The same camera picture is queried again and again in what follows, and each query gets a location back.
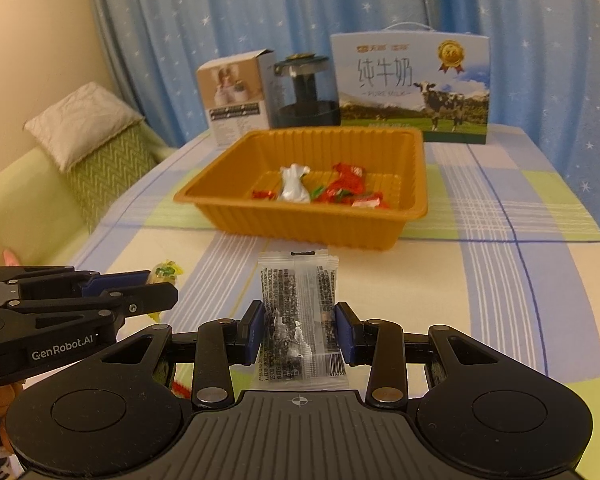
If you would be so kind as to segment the small red orange candy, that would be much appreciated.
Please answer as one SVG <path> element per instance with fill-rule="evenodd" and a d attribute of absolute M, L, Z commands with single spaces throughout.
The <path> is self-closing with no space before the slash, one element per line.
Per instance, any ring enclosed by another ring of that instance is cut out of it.
<path fill-rule="evenodd" d="M 254 200 L 276 200 L 277 193 L 272 190 L 253 190 L 251 197 Z"/>

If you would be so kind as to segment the yellow green candy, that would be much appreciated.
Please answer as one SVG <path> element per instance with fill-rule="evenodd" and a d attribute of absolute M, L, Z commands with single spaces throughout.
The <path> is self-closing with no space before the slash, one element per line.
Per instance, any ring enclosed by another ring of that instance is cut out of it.
<path fill-rule="evenodd" d="M 178 284 L 178 278 L 183 274 L 183 269 L 173 260 L 158 263 L 149 273 L 147 283 Z"/>

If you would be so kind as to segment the red candy packet top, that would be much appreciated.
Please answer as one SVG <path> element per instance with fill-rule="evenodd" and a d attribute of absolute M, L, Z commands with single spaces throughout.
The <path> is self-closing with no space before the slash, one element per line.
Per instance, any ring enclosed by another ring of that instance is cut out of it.
<path fill-rule="evenodd" d="M 361 166 L 338 162 L 332 166 L 338 176 L 329 185 L 336 191 L 345 190 L 352 194 L 362 194 L 365 191 L 365 169 Z"/>

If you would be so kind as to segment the pure milk carton box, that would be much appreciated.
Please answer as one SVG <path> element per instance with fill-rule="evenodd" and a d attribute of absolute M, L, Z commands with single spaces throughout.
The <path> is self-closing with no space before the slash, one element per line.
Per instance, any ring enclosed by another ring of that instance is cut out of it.
<path fill-rule="evenodd" d="M 486 143 L 486 36 L 388 27 L 330 37 L 341 122 L 417 128 L 427 142 Z"/>

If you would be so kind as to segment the clear black printed snack packet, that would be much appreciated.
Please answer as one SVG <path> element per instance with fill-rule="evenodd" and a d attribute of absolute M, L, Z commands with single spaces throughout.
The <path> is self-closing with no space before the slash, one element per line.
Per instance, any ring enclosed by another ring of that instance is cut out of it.
<path fill-rule="evenodd" d="M 339 259 L 325 249 L 260 255 L 265 320 L 257 360 L 259 388 L 347 387 L 335 318 L 338 266 Z"/>

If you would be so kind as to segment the red candy packet front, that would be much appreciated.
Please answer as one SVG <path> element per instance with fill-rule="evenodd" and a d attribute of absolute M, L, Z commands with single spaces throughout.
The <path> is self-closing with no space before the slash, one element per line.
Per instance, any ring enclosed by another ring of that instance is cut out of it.
<path fill-rule="evenodd" d="M 351 200 L 351 206 L 368 209 L 389 209 L 389 204 L 384 200 L 384 194 L 373 192 L 370 194 L 355 196 Z"/>

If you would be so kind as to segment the red candy packet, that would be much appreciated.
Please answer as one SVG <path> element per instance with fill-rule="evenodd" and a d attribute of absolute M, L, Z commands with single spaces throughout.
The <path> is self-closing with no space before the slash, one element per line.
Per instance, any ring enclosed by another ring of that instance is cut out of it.
<path fill-rule="evenodd" d="M 338 176 L 329 185 L 336 191 L 345 190 L 352 194 L 362 194 L 365 191 L 365 169 L 361 166 L 338 162 L 332 166 Z"/>
<path fill-rule="evenodd" d="M 351 206 L 368 209 L 389 209 L 389 204 L 384 200 L 384 194 L 373 192 L 370 194 L 355 196 L 351 200 Z"/>

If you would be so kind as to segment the checkered tablecloth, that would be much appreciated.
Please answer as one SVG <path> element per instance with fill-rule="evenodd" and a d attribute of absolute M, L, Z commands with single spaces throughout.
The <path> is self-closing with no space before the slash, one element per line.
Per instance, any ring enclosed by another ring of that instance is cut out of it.
<path fill-rule="evenodd" d="M 284 240 L 215 231 L 174 194 L 218 156 L 202 134 L 132 186 L 73 263 L 81 269 L 181 269 L 178 332 L 238 316 L 260 292 L 262 252 Z M 361 318 L 423 333 L 462 332 L 573 388 L 594 429 L 583 477 L 600 479 L 600 229 L 520 129 L 494 125 L 483 145 L 426 147 L 429 208 L 385 252 L 340 248 L 337 296 Z"/>

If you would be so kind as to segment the dark green glass jar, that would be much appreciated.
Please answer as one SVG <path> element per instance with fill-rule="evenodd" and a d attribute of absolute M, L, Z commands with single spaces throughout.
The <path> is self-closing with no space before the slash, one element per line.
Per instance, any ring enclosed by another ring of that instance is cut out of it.
<path fill-rule="evenodd" d="M 296 53 L 274 65 L 277 128 L 341 124 L 336 76 L 327 55 Z"/>

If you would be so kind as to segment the green chevron cushion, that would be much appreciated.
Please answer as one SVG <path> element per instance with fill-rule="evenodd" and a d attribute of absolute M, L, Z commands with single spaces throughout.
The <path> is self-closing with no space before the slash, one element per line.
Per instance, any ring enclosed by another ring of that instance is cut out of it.
<path fill-rule="evenodd" d="M 140 122 L 126 128 L 65 172 L 69 190 L 90 232 L 110 206 L 156 166 L 143 126 Z"/>

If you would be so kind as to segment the green sofa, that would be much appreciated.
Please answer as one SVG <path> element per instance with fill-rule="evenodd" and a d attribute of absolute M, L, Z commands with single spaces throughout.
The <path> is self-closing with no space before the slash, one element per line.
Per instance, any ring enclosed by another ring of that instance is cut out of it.
<path fill-rule="evenodd" d="M 143 135 L 156 166 L 173 153 L 146 124 Z M 68 264 L 90 234 L 65 174 L 42 148 L 0 172 L 0 266 L 5 252 L 22 266 Z"/>

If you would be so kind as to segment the red green candy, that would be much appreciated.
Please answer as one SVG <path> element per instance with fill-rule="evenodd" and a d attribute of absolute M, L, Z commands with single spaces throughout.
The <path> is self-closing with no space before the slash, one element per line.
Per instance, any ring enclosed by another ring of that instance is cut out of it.
<path fill-rule="evenodd" d="M 338 182 L 321 185 L 310 193 L 312 203 L 340 204 L 353 196 L 353 193 Z"/>

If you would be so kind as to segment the silver foil snack packet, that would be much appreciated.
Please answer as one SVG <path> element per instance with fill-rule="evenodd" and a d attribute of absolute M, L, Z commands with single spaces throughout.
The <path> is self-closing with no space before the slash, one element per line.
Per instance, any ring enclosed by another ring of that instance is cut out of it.
<path fill-rule="evenodd" d="M 291 164 L 280 168 L 282 190 L 278 199 L 281 202 L 306 204 L 311 201 L 309 191 L 304 187 L 302 179 L 311 172 L 308 166 Z"/>

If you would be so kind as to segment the small white product box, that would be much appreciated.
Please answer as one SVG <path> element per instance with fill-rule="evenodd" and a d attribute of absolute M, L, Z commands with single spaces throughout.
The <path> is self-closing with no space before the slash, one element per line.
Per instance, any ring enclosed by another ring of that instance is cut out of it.
<path fill-rule="evenodd" d="M 208 61 L 196 70 L 198 90 L 213 139 L 227 148 L 246 133 L 274 127 L 273 50 Z"/>

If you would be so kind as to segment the cream white pillow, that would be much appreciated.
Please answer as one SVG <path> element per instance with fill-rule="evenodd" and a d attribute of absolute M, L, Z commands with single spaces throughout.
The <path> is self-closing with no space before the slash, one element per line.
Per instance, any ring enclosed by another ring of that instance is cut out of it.
<path fill-rule="evenodd" d="M 23 129 L 44 148 L 58 169 L 66 172 L 143 119 L 100 84 L 89 82 L 29 119 Z"/>

